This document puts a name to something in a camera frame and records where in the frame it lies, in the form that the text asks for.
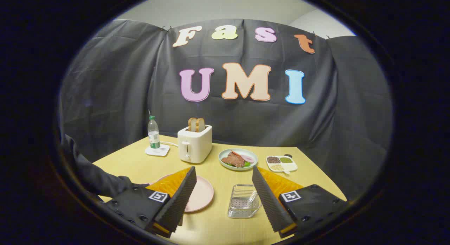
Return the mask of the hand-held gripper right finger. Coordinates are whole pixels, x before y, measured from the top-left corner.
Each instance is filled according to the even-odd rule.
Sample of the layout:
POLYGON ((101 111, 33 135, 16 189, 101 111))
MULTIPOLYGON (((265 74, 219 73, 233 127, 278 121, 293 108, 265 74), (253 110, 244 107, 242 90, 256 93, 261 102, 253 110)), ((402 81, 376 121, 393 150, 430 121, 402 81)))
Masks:
POLYGON ((281 238, 315 232, 348 207, 347 201, 317 184, 301 186, 263 168, 253 168, 252 182, 273 231, 281 238))

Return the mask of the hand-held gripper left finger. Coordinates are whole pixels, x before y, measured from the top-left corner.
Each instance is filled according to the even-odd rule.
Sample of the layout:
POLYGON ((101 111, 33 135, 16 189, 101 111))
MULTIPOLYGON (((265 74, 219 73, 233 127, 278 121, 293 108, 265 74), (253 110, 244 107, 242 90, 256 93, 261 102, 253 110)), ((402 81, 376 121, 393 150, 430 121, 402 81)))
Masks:
POLYGON ((196 182, 191 166, 146 187, 133 185, 104 206, 132 225, 169 238, 183 218, 196 182))

